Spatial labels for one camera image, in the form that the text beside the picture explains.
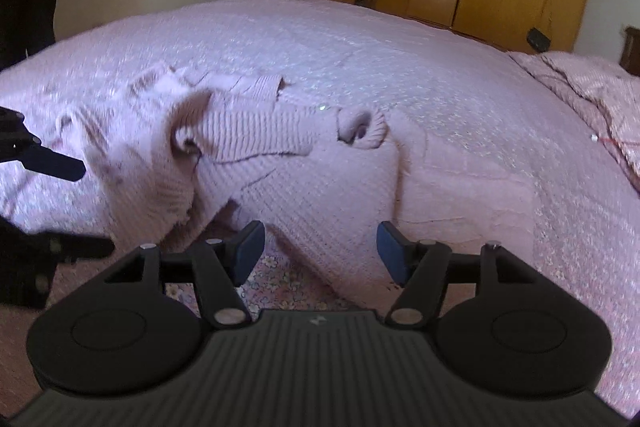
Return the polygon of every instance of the pink bedspread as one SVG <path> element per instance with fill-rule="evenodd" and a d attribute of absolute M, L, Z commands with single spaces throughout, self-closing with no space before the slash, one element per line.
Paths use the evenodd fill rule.
<path fill-rule="evenodd" d="M 229 74 L 282 74 L 328 104 L 401 107 L 428 133 L 532 180 L 539 204 L 531 262 L 606 320 L 614 352 L 598 392 L 626 415 L 640 407 L 638 195 L 574 111 L 507 55 L 353 6 L 229 0 L 130 18 L 61 42 L 0 75 L 0 87 L 4 94 L 82 78 L 83 96 L 109 97 L 114 78 L 161 59 Z M 57 295 L 100 268 L 60 270 Z M 269 251 L 241 294 L 252 311 L 349 306 Z M 31 317 L 2 313 L 0 405 L 7 412 L 35 386 L 22 347 Z"/>

